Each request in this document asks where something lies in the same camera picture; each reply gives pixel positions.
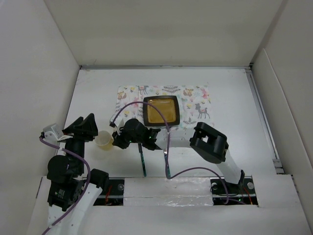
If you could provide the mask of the patterned cloth placemat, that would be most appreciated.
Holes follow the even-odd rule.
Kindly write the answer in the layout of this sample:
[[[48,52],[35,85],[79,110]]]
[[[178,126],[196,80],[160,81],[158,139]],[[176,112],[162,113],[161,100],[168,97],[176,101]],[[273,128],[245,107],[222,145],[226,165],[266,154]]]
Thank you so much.
[[[205,122],[214,125],[207,85],[127,85],[117,90],[115,112],[125,121],[138,119],[147,126],[164,126],[156,109],[169,126],[188,129]]]

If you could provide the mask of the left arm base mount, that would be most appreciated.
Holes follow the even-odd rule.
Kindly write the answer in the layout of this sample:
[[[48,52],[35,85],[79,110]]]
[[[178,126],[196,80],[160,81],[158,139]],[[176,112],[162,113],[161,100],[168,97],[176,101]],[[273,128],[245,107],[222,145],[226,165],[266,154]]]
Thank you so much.
[[[105,180],[91,180],[90,183],[104,185],[103,191],[94,202],[94,206],[123,206],[124,178],[107,178]]]

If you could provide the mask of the square black yellow plate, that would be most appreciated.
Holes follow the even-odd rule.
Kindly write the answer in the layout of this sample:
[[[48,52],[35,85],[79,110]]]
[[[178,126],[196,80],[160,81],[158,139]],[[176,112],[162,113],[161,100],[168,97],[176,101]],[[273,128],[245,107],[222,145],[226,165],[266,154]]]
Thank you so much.
[[[176,126],[180,124],[178,99],[175,95],[149,96],[143,99],[144,125],[149,127]]]

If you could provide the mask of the fork with green handle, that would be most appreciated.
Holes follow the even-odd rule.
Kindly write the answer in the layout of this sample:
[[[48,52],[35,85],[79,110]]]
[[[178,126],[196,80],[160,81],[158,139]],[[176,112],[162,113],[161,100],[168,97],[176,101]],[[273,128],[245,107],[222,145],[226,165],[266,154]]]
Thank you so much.
[[[168,152],[166,149],[163,150],[165,160],[165,174],[167,179],[171,179],[170,167],[168,162]]]

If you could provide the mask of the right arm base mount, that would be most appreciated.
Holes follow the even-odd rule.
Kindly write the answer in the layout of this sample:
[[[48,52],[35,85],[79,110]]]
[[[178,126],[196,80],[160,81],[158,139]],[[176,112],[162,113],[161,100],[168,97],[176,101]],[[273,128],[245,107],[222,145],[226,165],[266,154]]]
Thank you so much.
[[[241,184],[235,185],[217,178],[210,178],[214,206],[258,205],[255,185],[251,176],[246,176]]]

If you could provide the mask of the yellow mug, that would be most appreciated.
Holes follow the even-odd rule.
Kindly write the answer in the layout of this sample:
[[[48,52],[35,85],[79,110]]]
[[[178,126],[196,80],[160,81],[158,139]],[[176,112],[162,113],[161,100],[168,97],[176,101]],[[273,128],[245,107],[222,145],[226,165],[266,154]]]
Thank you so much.
[[[113,137],[108,131],[99,131],[95,137],[95,143],[103,150],[109,151],[113,149]]]

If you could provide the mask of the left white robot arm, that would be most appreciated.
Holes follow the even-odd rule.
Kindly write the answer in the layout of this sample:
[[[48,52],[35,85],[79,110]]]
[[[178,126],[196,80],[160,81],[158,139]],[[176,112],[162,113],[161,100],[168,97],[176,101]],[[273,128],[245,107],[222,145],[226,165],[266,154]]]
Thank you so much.
[[[109,189],[109,174],[91,169],[84,158],[85,143],[98,136],[94,114],[79,117],[62,129],[52,124],[43,129],[41,143],[64,152],[47,165],[48,227],[45,235],[79,235],[89,210]]]

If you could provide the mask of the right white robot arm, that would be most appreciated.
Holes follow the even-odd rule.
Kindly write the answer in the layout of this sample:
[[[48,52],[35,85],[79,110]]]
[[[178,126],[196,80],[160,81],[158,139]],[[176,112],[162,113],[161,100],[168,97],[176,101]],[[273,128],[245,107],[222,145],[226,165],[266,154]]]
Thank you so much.
[[[237,193],[244,187],[245,173],[233,160],[226,135],[204,122],[198,122],[190,129],[170,132],[166,128],[147,128],[136,118],[128,121],[112,118],[110,126],[115,129],[112,134],[114,146],[126,149],[131,143],[139,143],[151,151],[168,147],[192,148],[205,161],[217,165],[230,192]]]

